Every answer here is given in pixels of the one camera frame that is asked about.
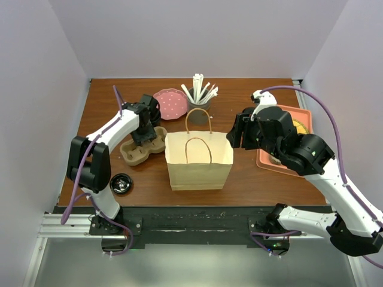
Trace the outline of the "cardboard two-cup carrier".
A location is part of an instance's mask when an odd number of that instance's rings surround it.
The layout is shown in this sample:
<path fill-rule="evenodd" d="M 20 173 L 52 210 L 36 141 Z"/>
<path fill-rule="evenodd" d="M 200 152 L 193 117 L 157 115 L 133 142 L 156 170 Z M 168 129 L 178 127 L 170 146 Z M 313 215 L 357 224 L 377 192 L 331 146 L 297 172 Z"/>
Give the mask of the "cardboard two-cup carrier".
<path fill-rule="evenodd" d="M 151 154 L 165 151 L 165 137 L 167 130 L 164 127 L 154 128 L 157 137 L 152 141 L 144 142 L 137 146 L 133 139 L 129 139 L 120 146 L 120 153 L 128 166 L 137 166 L 146 161 Z"/>

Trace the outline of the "beige paper bag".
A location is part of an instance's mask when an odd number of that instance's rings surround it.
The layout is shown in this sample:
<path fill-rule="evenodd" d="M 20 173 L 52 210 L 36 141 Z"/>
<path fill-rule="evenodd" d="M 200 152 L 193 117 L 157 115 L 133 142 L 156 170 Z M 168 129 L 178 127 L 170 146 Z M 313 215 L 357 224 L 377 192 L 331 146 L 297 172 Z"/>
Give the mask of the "beige paper bag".
<path fill-rule="evenodd" d="M 185 119 L 184 132 L 165 137 L 165 160 L 173 191 L 221 190 L 233 165 L 233 148 L 222 132 L 192 131 Z"/>

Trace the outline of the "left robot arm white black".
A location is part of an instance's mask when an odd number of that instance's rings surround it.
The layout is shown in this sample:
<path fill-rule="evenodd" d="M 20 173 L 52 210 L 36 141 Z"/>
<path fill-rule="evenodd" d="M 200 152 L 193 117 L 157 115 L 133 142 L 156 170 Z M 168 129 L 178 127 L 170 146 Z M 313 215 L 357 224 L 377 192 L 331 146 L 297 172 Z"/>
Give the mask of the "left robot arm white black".
<path fill-rule="evenodd" d="M 123 218 L 117 216 L 120 205 L 110 188 L 110 154 L 128 135 L 137 146 L 154 140 L 154 128 L 161 118 L 159 103 L 150 95 L 143 95 L 136 103 L 118 102 L 119 111 L 109 122 L 86 137 L 72 139 L 66 171 L 74 183 L 68 207 L 73 207 L 77 188 L 81 188 L 104 214 L 102 226 L 110 234 L 118 234 L 124 227 Z"/>

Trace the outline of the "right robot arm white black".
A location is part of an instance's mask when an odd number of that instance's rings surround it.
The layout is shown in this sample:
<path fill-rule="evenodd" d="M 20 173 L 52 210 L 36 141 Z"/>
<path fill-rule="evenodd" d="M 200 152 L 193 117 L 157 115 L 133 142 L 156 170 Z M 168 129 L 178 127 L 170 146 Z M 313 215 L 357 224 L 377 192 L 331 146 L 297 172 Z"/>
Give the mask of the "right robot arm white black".
<path fill-rule="evenodd" d="M 262 149 L 288 169 L 303 176 L 332 204 L 331 213 L 300 210 L 278 203 L 256 224 L 264 236 L 283 236 L 297 231 L 330 240 L 341 252 L 359 257 L 382 248 L 382 212 L 351 193 L 344 183 L 332 149 L 319 136 L 301 134 L 287 111 L 270 106 L 256 112 L 245 108 L 238 113 L 226 135 L 232 148 Z"/>

